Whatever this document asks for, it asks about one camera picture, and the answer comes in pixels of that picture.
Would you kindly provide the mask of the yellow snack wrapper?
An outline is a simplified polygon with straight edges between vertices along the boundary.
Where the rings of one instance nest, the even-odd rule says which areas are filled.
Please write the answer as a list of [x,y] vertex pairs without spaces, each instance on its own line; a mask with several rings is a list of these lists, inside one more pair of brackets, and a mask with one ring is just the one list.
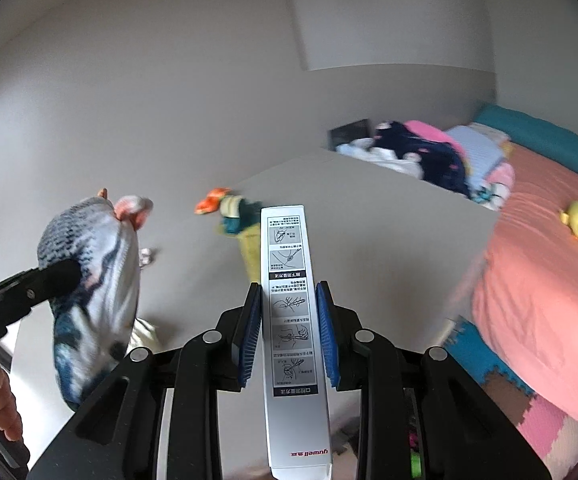
[[248,226],[237,235],[242,261],[251,283],[261,280],[261,226]]

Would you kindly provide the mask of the pink bed sheet mattress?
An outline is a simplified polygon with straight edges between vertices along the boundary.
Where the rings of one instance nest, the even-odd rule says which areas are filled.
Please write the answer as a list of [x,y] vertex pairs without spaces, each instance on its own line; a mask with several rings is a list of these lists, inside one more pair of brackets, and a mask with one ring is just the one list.
[[514,147],[516,182],[496,221],[472,318],[488,346],[533,390],[578,421],[578,240],[560,212],[578,174]]

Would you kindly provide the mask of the white silver instruction box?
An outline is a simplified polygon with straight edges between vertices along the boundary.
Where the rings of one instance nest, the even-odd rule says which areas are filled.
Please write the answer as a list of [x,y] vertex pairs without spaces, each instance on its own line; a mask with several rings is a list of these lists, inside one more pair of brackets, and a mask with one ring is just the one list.
[[326,374],[302,205],[261,211],[261,285],[266,441],[272,477],[329,479]]

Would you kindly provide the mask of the navy blue patterned garment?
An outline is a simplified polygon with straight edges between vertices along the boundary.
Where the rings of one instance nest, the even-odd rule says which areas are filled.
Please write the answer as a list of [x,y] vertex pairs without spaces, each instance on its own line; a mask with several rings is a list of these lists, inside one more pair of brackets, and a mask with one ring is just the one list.
[[423,170],[423,180],[470,197],[464,159],[449,143],[423,139],[400,122],[377,126],[374,141],[375,148],[393,151],[398,159],[414,155]]

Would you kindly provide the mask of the colourful foam puzzle mat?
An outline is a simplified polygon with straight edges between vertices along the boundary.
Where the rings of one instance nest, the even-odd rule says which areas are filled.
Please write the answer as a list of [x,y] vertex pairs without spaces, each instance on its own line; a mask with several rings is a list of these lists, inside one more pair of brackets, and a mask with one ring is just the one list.
[[531,389],[465,318],[457,321],[443,347],[504,412],[551,477],[566,478],[578,463],[578,421]]

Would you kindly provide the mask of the teal pillow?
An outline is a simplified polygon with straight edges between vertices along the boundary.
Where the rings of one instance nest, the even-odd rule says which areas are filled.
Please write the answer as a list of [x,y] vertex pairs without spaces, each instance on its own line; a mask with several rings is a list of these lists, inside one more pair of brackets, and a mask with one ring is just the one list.
[[578,135],[571,130],[495,104],[484,105],[474,121],[507,133],[513,143],[578,174]]

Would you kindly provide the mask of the light blue folded blanket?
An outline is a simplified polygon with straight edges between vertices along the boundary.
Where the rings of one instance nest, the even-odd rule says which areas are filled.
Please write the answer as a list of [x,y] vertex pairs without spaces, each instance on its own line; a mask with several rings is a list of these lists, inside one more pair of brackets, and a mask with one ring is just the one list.
[[456,126],[445,133],[466,152],[469,165],[467,182],[472,192],[478,191],[485,178],[505,159],[504,152],[493,140],[468,126]]

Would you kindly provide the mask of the pink folded clothing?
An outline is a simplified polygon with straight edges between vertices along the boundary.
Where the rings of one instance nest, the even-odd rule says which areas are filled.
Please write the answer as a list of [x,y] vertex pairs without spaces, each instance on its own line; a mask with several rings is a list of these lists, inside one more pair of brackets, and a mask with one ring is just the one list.
[[408,120],[408,122],[405,122],[404,126],[411,133],[414,133],[423,140],[448,144],[462,159],[467,159],[467,152],[464,150],[462,145],[444,131],[435,128],[426,122],[420,122],[420,120]]

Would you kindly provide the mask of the white crumpled cloth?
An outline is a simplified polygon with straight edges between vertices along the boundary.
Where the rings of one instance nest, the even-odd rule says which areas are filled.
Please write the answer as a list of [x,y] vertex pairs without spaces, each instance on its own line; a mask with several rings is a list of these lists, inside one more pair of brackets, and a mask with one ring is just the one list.
[[399,157],[389,148],[377,148],[373,138],[360,138],[349,143],[339,144],[335,151],[340,155],[370,162],[370,164],[391,169],[399,174],[407,174],[419,180],[423,178],[423,167],[421,167],[419,154],[406,153]]

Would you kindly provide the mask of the teal dinosaur hair clip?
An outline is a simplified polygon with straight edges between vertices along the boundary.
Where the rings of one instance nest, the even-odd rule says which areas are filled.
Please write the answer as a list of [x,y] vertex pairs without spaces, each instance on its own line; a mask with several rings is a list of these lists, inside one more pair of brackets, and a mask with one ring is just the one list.
[[261,202],[250,202],[241,195],[225,195],[219,203],[224,232],[228,235],[237,235],[259,223],[261,209]]

